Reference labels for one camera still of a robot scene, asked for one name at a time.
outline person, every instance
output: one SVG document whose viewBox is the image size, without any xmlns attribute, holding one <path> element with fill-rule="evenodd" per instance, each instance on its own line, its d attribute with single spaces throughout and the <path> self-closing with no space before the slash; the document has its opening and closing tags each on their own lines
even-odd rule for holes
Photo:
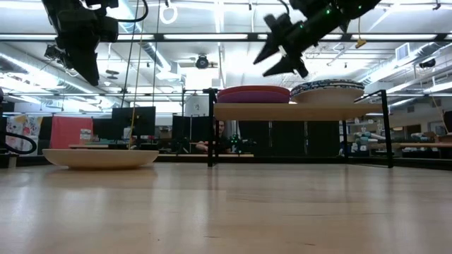
<svg viewBox="0 0 452 254">
<path fill-rule="evenodd" d="M 213 122 L 213 129 L 215 130 L 215 123 L 216 121 Z M 225 131 L 225 122 L 224 121 L 218 121 L 218 133 L 219 133 L 219 138 L 218 140 L 220 141 L 218 143 L 218 153 L 231 153 L 231 148 L 229 145 L 229 140 L 223 135 Z M 202 152 L 208 152 L 208 142 L 207 141 L 199 141 L 198 144 L 196 145 L 196 149 L 200 150 Z"/>
</svg>

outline storage shelf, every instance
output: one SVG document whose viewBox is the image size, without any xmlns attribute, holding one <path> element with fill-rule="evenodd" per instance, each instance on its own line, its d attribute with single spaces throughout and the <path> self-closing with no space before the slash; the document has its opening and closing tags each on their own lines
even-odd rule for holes
<svg viewBox="0 0 452 254">
<path fill-rule="evenodd" d="M 217 103 L 218 120 L 238 121 L 341 121 L 382 112 L 381 104 L 258 104 Z"/>
</svg>

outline red panel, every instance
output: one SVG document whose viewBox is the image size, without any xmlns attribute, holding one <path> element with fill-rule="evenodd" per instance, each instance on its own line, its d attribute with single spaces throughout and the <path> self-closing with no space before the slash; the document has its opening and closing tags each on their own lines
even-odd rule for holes
<svg viewBox="0 0 452 254">
<path fill-rule="evenodd" d="M 54 116 L 50 147 L 52 149 L 69 149 L 69 145 L 79 144 L 81 129 L 91 130 L 92 133 L 93 120 L 91 118 Z"/>
</svg>

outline stacked plates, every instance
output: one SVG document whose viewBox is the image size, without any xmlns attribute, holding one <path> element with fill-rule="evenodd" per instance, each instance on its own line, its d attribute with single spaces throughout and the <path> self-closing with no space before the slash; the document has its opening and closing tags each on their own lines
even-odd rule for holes
<svg viewBox="0 0 452 254">
<path fill-rule="evenodd" d="M 290 99 L 296 103 L 353 103 L 363 94 L 363 84 L 353 80 L 320 80 L 294 87 Z"/>
</svg>

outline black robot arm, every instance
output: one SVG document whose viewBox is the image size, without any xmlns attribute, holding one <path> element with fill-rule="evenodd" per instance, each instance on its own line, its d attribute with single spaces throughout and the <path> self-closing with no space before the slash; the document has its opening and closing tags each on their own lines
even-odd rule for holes
<svg viewBox="0 0 452 254">
<path fill-rule="evenodd" d="M 301 77 L 309 72 L 301 60 L 302 53 L 310 46 L 317 46 L 325 35 L 339 27 L 346 32 L 350 20 L 363 16 L 372 10 L 380 0 L 290 0 L 290 5 L 307 17 L 306 21 L 292 24 L 285 13 L 275 18 L 267 15 L 264 20 L 271 30 L 266 44 L 256 57 L 254 64 L 280 51 L 285 51 L 281 60 L 263 75 L 293 73 Z"/>
<path fill-rule="evenodd" d="M 91 85 L 98 85 L 97 54 L 99 42 L 116 42 L 118 21 L 107 17 L 107 7 L 118 7 L 117 0 L 85 0 L 87 6 L 100 5 L 96 10 L 85 8 L 79 0 L 42 0 L 55 29 L 56 47 L 48 47 L 45 56 L 75 69 Z"/>
</svg>

